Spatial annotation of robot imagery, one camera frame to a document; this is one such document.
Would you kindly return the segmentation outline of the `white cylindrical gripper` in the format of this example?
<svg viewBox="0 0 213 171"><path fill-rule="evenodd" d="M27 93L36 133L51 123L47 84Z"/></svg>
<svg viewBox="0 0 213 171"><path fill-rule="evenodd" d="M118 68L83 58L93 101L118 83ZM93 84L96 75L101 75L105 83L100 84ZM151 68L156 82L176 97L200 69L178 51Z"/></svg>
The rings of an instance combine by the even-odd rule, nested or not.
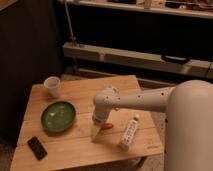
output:
<svg viewBox="0 0 213 171"><path fill-rule="evenodd" d="M95 110L93 112L92 120L95 125L103 125L109 117L109 111Z"/></svg>

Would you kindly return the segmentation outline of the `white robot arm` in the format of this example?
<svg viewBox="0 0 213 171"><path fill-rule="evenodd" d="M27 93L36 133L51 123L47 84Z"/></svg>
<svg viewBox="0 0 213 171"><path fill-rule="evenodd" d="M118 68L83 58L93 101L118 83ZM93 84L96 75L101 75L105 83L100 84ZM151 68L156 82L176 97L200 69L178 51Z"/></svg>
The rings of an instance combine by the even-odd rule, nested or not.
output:
<svg viewBox="0 0 213 171"><path fill-rule="evenodd" d="M213 84L189 80L173 87L120 94L115 87L93 98L93 123L103 125L114 108L164 112L165 171L213 171Z"/></svg>

